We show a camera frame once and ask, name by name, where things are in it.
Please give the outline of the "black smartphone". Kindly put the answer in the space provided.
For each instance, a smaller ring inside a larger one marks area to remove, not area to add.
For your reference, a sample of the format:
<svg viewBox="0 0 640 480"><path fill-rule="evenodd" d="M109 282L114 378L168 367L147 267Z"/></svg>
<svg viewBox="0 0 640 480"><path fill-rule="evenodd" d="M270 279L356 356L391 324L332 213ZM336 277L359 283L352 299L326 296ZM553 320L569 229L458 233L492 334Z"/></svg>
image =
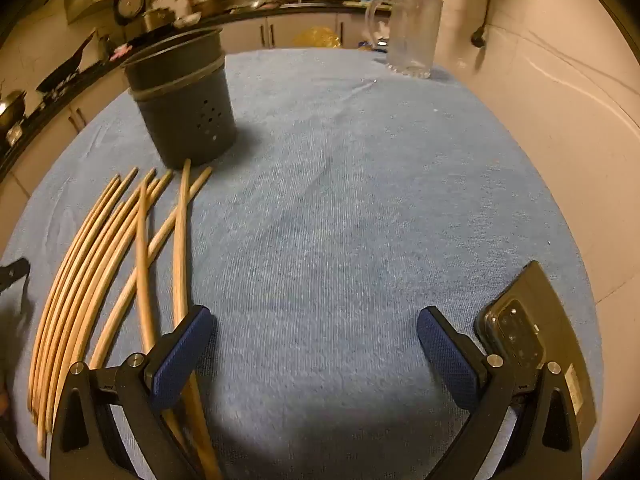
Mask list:
<svg viewBox="0 0 640 480"><path fill-rule="evenodd" d="M527 263L497 299L480 310L474 332L487 353L511 363L518 396L535 389L544 364L557 362L572 400L580 443L587 442L597 422L587 364L562 302L538 261Z"/></svg>

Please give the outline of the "black wok pan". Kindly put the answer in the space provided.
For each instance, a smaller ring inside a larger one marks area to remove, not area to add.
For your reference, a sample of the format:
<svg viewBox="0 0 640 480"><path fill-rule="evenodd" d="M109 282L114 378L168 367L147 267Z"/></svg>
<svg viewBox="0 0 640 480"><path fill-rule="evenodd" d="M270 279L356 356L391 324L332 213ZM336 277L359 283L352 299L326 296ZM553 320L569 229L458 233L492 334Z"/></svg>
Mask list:
<svg viewBox="0 0 640 480"><path fill-rule="evenodd" d="M95 30L90 32L90 35L82 42L74 54L38 84L36 91L42 94L50 93L70 78L70 76L73 76L73 74L78 71L85 47L88 46L95 33Z"/></svg>

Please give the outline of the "steel pot with lid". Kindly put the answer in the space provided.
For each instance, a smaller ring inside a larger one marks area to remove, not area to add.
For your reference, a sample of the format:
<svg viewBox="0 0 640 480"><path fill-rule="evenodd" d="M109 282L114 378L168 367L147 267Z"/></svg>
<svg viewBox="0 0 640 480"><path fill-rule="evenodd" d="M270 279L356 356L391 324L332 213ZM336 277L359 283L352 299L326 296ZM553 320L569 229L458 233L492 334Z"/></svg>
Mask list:
<svg viewBox="0 0 640 480"><path fill-rule="evenodd" d="M1 100L0 131L6 134L25 116L24 90L14 90Z"/></svg>

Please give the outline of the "clear glass beer mug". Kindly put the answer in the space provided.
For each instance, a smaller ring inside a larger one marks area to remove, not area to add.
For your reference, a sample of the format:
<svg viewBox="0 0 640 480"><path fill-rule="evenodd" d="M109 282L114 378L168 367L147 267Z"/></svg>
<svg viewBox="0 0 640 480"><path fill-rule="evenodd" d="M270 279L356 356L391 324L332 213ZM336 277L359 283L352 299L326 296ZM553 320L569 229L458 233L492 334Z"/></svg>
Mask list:
<svg viewBox="0 0 640 480"><path fill-rule="evenodd" d="M375 12L383 3L390 5L390 34L378 38ZM386 49L386 64L394 72L430 78L443 6L442 0L371 0L364 16L370 45Z"/></svg>

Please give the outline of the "yellow plastic bag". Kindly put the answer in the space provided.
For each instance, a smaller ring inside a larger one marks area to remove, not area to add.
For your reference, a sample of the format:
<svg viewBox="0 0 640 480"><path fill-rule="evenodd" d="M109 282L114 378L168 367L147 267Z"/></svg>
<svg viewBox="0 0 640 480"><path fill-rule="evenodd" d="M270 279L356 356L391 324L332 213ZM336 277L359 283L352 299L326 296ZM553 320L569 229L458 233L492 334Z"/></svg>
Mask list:
<svg viewBox="0 0 640 480"><path fill-rule="evenodd" d="M338 49L342 46L340 37L333 29L324 26L312 26L303 30L293 39L295 47Z"/></svg>

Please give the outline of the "blue towel table mat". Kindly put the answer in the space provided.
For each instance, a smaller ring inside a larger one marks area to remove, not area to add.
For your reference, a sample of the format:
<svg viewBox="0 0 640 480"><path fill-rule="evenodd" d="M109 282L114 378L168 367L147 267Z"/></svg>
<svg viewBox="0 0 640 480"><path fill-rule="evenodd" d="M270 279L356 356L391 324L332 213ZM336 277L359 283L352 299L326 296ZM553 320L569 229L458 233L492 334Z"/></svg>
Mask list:
<svg viewBox="0 0 640 480"><path fill-rule="evenodd" d="M198 364L230 479L422 479L465 421L416 338L430 304L471 333L536 260L603 390L588 275L559 206L446 70L373 52L230 55L239 128L190 211Z"/></svg>

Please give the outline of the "dark utensil holder cup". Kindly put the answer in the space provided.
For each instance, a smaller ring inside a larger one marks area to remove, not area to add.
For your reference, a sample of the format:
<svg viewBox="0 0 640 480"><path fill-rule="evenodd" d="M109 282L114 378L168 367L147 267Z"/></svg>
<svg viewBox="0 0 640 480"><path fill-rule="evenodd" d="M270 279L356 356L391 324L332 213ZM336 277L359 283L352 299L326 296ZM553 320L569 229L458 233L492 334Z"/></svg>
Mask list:
<svg viewBox="0 0 640 480"><path fill-rule="evenodd" d="M124 63L129 90L164 165L201 166L235 142L235 125L220 30L180 32Z"/></svg>

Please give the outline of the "black rice cooker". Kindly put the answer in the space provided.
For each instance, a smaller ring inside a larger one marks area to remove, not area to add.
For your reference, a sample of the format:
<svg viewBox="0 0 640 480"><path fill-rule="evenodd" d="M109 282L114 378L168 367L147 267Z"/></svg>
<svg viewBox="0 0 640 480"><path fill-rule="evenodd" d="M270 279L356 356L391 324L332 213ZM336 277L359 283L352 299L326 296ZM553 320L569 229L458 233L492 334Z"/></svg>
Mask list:
<svg viewBox="0 0 640 480"><path fill-rule="evenodd" d="M172 25L176 20L173 10L152 9L146 0L113 0L113 13L117 25L139 32L152 32Z"/></svg>

